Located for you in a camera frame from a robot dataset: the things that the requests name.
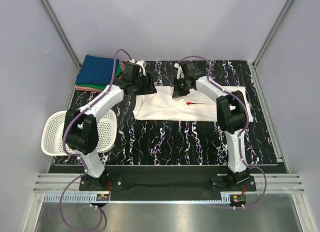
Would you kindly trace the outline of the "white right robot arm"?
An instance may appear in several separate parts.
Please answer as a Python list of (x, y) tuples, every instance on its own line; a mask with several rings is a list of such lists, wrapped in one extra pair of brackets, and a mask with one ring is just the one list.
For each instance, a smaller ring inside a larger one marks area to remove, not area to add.
[(249, 125), (249, 114), (241, 91), (229, 91), (207, 77), (175, 78), (173, 98), (186, 96), (197, 90), (216, 103), (217, 123), (224, 131), (228, 149), (228, 180), (239, 184), (250, 177), (245, 158), (244, 133)]

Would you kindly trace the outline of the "white Coca-Cola print t-shirt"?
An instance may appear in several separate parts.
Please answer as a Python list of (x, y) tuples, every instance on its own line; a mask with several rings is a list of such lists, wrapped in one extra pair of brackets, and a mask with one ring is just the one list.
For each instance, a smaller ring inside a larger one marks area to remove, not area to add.
[(156, 94), (136, 97), (134, 118), (162, 121), (217, 121), (217, 106), (205, 94), (191, 90), (184, 97), (172, 98), (173, 87), (157, 86)]

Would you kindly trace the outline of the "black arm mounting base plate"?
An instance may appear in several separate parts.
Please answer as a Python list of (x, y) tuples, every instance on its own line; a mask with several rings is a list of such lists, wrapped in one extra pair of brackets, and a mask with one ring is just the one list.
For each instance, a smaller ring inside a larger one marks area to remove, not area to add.
[(227, 166), (107, 166), (100, 178), (84, 176), (81, 191), (131, 188), (196, 188), (214, 192), (255, 192), (249, 170), (233, 174)]

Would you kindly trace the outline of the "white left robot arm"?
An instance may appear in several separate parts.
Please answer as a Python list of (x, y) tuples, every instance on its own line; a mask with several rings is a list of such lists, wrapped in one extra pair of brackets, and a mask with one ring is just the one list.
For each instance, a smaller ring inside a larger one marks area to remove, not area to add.
[(150, 73), (137, 77), (122, 75), (82, 108), (69, 109), (65, 114), (62, 147), (68, 156), (80, 159), (84, 177), (89, 185), (101, 190), (108, 184), (105, 166), (98, 155), (98, 123), (125, 95), (149, 95), (157, 93)]

